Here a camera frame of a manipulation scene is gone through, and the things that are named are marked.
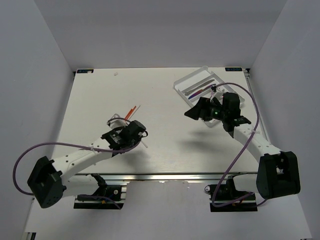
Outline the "ornate silver table knife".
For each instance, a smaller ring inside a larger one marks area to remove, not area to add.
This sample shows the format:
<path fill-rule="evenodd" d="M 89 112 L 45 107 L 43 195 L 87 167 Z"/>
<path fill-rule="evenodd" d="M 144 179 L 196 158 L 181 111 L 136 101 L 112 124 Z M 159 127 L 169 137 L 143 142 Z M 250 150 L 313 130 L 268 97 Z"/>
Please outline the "ornate silver table knife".
<path fill-rule="evenodd" d="M 207 86 L 208 84 L 212 83 L 213 81 L 214 81 L 214 79 L 208 80 L 208 81 L 200 84 L 199 86 L 197 86 L 197 87 L 195 87 L 195 88 L 193 88 L 193 89 L 191 89 L 191 90 L 186 91 L 186 92 L 184 93 L 184 95 L 185 95 L 185 96 L 189 96 L 191 93 L 195 92 L 196 90 L 201 89 L 202 87 Z"/>

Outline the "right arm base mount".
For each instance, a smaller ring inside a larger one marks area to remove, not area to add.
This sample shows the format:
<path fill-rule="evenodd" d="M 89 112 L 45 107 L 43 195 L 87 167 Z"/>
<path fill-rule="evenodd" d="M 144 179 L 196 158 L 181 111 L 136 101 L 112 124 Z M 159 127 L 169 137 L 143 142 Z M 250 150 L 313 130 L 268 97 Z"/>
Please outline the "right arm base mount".
<path fill-rule="evenodd" d="M 216 184 L 209 184 L 204 187 L 204 192 L 209 195 L 209 206 L 212 213 L 236 213 L 236 212 L 257 212 L 257 202 L 254 194 L 248 196 L 247 198 L 233 202 L 222 207 L 215 207 L 212 205 L 212 198 L 214 196 L 214 190 L 216 189 Z M 245 191 L 232 190 L 227 186 L 227 184 L 222 184 L 216 194 L 214 203 L 216 205 L 221 205 L 226 202 L 234 201 L 240 197 L 247 194 Z"/>

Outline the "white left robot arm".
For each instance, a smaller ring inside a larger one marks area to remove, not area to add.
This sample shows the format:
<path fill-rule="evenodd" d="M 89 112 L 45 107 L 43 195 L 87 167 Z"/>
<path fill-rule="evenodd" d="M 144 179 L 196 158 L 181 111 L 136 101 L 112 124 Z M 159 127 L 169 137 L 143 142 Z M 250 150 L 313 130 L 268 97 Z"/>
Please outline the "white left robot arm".
<path fill-rule="evenodd" d="M 96 163 L 131 151 L 148 135 L 146 127 L 133 120 L 128 125 L 111 126 L 89 146 L 79 146 L 77 151 L 64 156 L 37 160 L 27 180 L 41 208 L 55 205 L 60 199 L 81 194 L 99 200 L 105 196 L 106 187 L 102 178 L 93 173 L 78 176 L 78 173 Z"/>

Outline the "iridescent rainbow steak knife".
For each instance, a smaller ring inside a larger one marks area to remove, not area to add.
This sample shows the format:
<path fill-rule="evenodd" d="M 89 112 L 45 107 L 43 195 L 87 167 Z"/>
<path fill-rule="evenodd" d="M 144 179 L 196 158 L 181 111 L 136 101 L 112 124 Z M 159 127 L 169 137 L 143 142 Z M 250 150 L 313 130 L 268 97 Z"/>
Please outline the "iridescent rainbow steak knife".
<path fill-rule="evenodd" d="M 190 99 L 198 96 L 199 94 L 201 94 L 202 92 L 204 92 L 204 91 L 206 91 L 206 90 L 208 90 L 208 89 L 210 89 L 210 88 L 211 88 L 211 87 L 208 86 L 208 87 L 206 87 L 206 88 L 200 89 L 200 90 L 196 91 L 195 93 L 193 93 L 191 96 L 189 96 L 188 99 L 190 100 Z"/>

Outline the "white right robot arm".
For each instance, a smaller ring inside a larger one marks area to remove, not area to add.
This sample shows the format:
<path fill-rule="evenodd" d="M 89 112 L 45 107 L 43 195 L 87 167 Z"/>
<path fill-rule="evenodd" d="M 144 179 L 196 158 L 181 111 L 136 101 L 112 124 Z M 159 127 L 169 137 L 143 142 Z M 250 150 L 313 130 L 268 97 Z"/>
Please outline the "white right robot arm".
<path fill-rule="evenodd" d="M 241 114 L 238 94 L 227 92 L 223 94 L 222 101 L 216 97 L 200 97 L 184 115 L 196 121 L 221 121 L 223 129 L 257 160 L 257 173 L 229 176 L 223 188 L 214 191 L 215 195 L 225 193 L 236 200 L 243 193 L 258 193 L 269 200 L 296 195 L 301 191 L 297 156 L 292 151 L 275 147 L 256 131 Z"/>

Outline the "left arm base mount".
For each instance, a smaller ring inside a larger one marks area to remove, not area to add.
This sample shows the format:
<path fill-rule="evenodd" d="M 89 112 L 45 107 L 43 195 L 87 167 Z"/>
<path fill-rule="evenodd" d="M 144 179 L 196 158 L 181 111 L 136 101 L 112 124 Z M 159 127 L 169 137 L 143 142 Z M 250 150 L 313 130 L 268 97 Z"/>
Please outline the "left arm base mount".
<path fill-rule="evenodd" d="M 126 186 L 123 184 L 109 184 L 97 174 L 90 175 L 97 185 L 96 190 L 75 197 L 74 209 L 83 210 L 121 210 L 126 199 Z"/>

